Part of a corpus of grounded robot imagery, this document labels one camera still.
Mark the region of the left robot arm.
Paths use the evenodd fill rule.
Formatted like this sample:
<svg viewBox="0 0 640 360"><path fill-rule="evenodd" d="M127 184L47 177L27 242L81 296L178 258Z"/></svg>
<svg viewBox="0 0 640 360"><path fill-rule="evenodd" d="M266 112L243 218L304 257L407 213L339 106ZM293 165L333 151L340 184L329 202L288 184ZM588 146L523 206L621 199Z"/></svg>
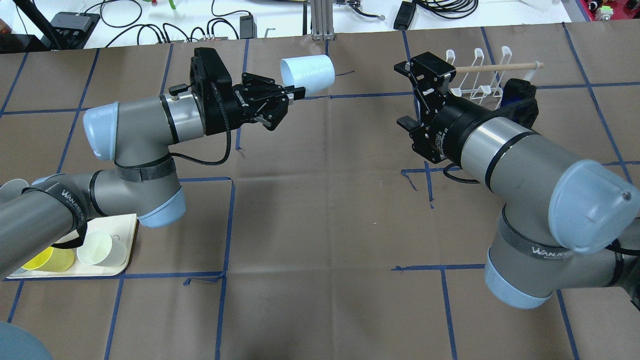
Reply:
<svg viewBox="0 0 640 360"><path fill-rule="evenodd" d="M167 94L87 110L83 123L94 155L114 167L2 189L1 277L48 247L78 248L92 219L135 214L149 228L174 223L186 210L174 158L195 158L171 146L224 133L223 157L206 162L219 166L229 158L232 130L257 122L274 130L306 92L252 73L233 85L226 73L193 70L188 84L172 86Z"/></svg>

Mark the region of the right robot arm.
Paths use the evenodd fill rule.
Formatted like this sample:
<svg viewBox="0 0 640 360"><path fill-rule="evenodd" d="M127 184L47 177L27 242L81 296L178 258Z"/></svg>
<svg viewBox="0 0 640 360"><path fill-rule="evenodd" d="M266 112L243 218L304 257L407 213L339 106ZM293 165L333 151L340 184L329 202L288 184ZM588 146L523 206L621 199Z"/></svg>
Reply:
<svg viewBox="0 0 640 360"><path fill-rule="evenodd" d="M533 309L556 290L620 287L639 306L637 187L533 130L532 93L491 111L455 95L457 68L431 52L394 71L418 102L417 119L397 120L413 151L451 161L505 202L484 270L496 298Z"/></svg>

